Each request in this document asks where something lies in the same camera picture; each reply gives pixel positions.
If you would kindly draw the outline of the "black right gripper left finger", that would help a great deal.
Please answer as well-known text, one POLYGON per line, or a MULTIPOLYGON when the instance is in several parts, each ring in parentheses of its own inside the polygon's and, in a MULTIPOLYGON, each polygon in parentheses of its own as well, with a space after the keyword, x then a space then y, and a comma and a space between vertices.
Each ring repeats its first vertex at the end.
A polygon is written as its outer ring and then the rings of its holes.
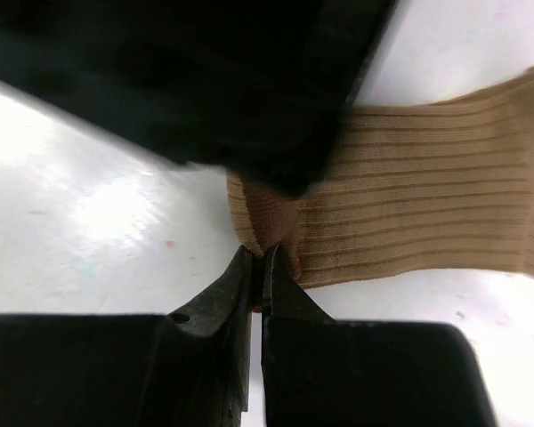
POLYGON ((247 411, 253 255, 239 248, 224 273, 168 315, 179 332, 174 399, 182 414, 247 411))

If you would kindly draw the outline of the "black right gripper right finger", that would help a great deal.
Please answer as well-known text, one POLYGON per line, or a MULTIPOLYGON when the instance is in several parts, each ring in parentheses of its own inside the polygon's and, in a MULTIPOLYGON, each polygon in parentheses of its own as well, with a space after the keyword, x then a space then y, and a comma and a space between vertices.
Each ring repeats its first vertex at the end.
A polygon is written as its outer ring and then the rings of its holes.
POLYGON ((296 283, 280 246, 265 258, 262 353, 268 426, 314 426, 320 358, 314 333, 333 319, 296 283))

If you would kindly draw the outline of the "tan brown long sock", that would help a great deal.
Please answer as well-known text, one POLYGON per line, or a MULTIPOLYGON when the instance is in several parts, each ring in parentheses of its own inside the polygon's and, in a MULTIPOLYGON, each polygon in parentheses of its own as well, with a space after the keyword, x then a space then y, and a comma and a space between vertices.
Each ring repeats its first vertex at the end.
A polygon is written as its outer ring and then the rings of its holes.
POLYGON ((534 277, 534 68, 453 100, 356 109, 321 186, 294 200, 230 174, 253 254, 303 288, 414 270, 534 277))

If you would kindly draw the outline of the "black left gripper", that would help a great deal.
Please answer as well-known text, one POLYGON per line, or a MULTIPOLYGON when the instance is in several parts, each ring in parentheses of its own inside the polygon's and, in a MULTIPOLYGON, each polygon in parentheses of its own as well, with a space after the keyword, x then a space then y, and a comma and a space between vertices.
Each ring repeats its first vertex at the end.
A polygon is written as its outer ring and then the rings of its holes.
POLYGON ((1 1, 0 81, 174 164, 322 181, 394 1, 1 1))

